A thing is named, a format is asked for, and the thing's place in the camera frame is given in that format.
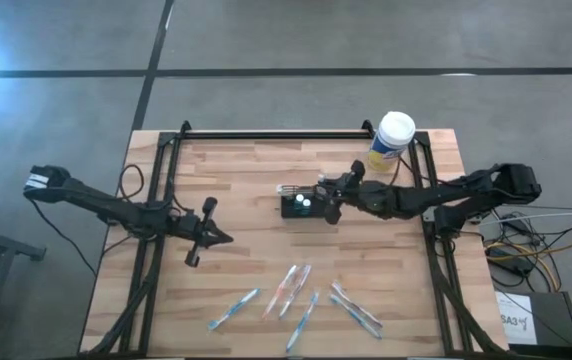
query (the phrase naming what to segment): sticker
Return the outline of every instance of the sticker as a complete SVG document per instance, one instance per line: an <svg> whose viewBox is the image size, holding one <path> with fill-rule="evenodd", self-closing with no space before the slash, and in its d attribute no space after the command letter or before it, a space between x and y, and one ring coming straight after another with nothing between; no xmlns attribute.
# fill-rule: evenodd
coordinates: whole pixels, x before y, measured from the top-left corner
<svg viewBox="0 0 572 360"><path fill-rule="evenodd" d="M33 180L26 181L26 186L30 186L30 187L34 187L34 188L38 188L38 189L45 189L46 188L46 184L40 183L38 181L33 181Z"/></svg>
<svg viewBox="0 0 572 360"><path fill-rule="evenodd" d="M504 333L509 344L537 345L530 298L496 291Z"/></svg>
<svg viewBox="0 0 572 360"><path fill-rule="evenodd" d="M44 184L48 184L48 178L46 176L42 176L42 175L30 174L30 176L28 177L28 180L35 180L35 181L39 181L39 182L44 183Z"/></svg>

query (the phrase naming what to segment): toothbrush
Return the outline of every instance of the toothbrush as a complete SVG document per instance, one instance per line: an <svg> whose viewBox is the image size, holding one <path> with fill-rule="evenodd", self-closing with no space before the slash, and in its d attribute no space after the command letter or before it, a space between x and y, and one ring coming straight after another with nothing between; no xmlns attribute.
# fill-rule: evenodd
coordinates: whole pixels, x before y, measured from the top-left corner
<svg viewBox="0 0 572 360"><path fill-rule="evenodd" d="M290 340L288 340L288 344L286 345L286 352L290 352L290 350L293 348L293 345L295 345L295 341L297 341L297 337L299 337L299 334L301 334L302 330L304 329L304 326L308 322L310 313L313 312L313 308L315 307L315 304L317 304L318 299L319 299L319 292L315 291L313 297L310 299L310 305L308 305L308 309L306 309L304 316L299 321L299 324L297 324L297 328L295 328L295 332L293 332L293 335L291 335Z"/></svg>
<svg viewBox="0 0 572 360"><path fill-rule="evenodd" d="M279 313L280 319L286 314L286 311L288 311L290 304L293 303L295 297L297 297L297 294L299 294L299 292L304 287L304 283L306 283L306 279L308 278L308 274L310 273L311 268L312 266L310 265L304 266L304 270L302 270L302 275L299 278L297 285L295 285L295 289L293 289L293 291L290 293L288 300L286 300L286 302L284 303L284 307L282 307L282 311Z"/></svg>
<svg viewBox="0 0 572 360"><path fill-rule="evenodd" d="M295 274L296 271L297 271L297 265L293 265L290 268L290 270L288 270L286 277L284 277L284 280L282 280L282 282L279 284L279 286L277 287L277 291L275 291L275 295L273 295L273 298L270 299L268 306L266 306L266 310L264 310L264 314L262 315L262 319L266 319L266 316L268 316L268 313L270 312L270 310L273 308L273 306L277 302L277 298L279 298L282 295L282 293L284 292L284 289L290 284L291 278L293 277L293 275Z"/></svg>
<svg viewBox="0 0 572 360"><path fill-rule="evenodd" d="M242 306L246 305L246 303L255 297L255 295L259 294L259 289L251 290L248 294L246 294L243 298L241 298L237 304L233 305L219 320L213 320L208 324L208 331L215 330L221 323L226 321L229 317L237 312L237 310L241 309Z"/></svg>
<svg viewBox="0 0 572 360"><path fill-rule="evenodd" d="M366 331L368 331L371 335L373 335L379 340L382 339L382 335L377 330L373 329L373 327L370 326L370 324L368 324L366 320L364 320L361 316L359 316L359 314L355 310L353 310L350 306L344 304L344 302L342 302L337 296L330 294L330 301L332 301L333 304L342 306L344 310L348 311L350 316L352 316L353 319L355 319L359 323L359 325L361 325L364 329L366 329Z"/></svg>
<svg viewBox="0 0 572 360"><path fill-rule="evenodd" d="M346 301L348 304L354 306L357 310L361 311L362 313L364 313L364 315L366 315L366 317L368 317L372 322L374 322L377 326L379 327L384 327L384 324L381 323L381 321L377 320L377 318L369 313L368 311L366 311L366 309L364 309L363 307L355 304L353 301L351 301L348 298L348 295L346 295L346 293L344 292L344 289L342 289L342 286L339 284L339 282L337 280L333 281L333 285L331 285L331 287L337 291L337 294L344 300Z"/></svg>

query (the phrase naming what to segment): yellow cable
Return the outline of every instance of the yellow cable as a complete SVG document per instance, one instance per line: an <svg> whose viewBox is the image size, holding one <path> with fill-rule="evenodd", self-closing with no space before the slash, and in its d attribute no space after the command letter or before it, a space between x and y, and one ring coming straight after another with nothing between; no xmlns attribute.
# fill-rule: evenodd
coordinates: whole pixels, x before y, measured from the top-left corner
<svg viewBox="0 0 572 360"><path fill-rule="evenodd" d="M532 254L537 255L537 254L542 254L542 253L548 253L550 254L551 252L556 252L556 251L562 251L562 250L566 250L568 248L571 248L572 245L566 246L564 248L559 248L556 249L555 251L540 251L540 252L531 252L528 249L526 249L523 246L517 245L517 244L504 244L504 243L495 243L495 244L491 244L488 245L486 247L486 249L490 249L492 247L498 247L498 246L510 246L510 247L515 247L517 250L519 250L521 252L521 254L516 254L516 255L512 255L512 256L499 256L499 257L492 257L492 256L487 256L487 258L492 259L492 260L506 260L506 259L501 259L501 258L508 258L508 259L512 259L513 257L517 257L517 256L531 256L531 255L527 255L527 254ZM542 266L544 267L544 271L546 271L546 273L548 274L548 277L550 278L550 280L553 282L553 289L555 290L555 292L558 292L561 289L561 286L557 283L557 280L555 279L555 277L553 276L553 272L550 271L550 268L548 267L548 265L543 262L542 260L535 258L535 260L537 260L538 264L542 264Z"/></svg>

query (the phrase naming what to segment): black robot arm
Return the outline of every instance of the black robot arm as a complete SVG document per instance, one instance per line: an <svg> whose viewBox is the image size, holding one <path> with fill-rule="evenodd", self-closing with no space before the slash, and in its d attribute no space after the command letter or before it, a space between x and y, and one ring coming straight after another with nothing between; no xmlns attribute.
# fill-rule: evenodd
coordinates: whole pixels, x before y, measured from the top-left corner
<svg viewBox="0 0 572 360"><path fill-rule="evenodd" d="M381 219L410 219L434 208L440 236L459 231L464 222L503 204L528 204L541 193L533 169L523 164L495 165L432 188L402 187L363 180L364 164L355 161L349 173L321 179L315 193L326 201L325 218L336 224L342 204L354 206ZM447 206L445 203L466 199Z"/></svg>
<svg viewBox="0 0 572 360"><path fill-rule="evenodd" d="M24 196L31 201L71 203L94 212L109 225L114 222L122 224L140 239L163 234L193 241L193 249L186 257L186 264L192 267L199 264L200 249L233 241L211 219L217 205L217 200L212 197L204 202L204 217L201 219L193 210L173 215L172 199L166 202L134 203L128 198L114 197L89 187L71 177L66 169L49 165L33 166L24 187Z"/></svg>

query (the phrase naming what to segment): gray floor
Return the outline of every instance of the gray floor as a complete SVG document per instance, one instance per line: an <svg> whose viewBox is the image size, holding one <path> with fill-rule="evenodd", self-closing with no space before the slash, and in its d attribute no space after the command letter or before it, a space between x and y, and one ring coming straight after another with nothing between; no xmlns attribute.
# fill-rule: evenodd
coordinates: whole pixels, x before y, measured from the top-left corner
<svg viewBox="0 0 572 360"><path fill-rule="evenodd" d="M145 69L163 4L0 0L0 70ZM572 66L572 0L177 0L160 62L379 66ZM75 353L93 279L21 188L31 165L57 164L114 191L142 82L0 79L0 233L48 247L44 262L18 258L12 269L0 358ZM544 188L538 204L572 206L572 75L157 79L144 128L354 128L390 109L422 128L455 128L469 171L527 163ZM96 264L101 223L72 206L43 208ZM572 217L533 224L557 231ZM556 258L572 297L572 250Z"/></svg>

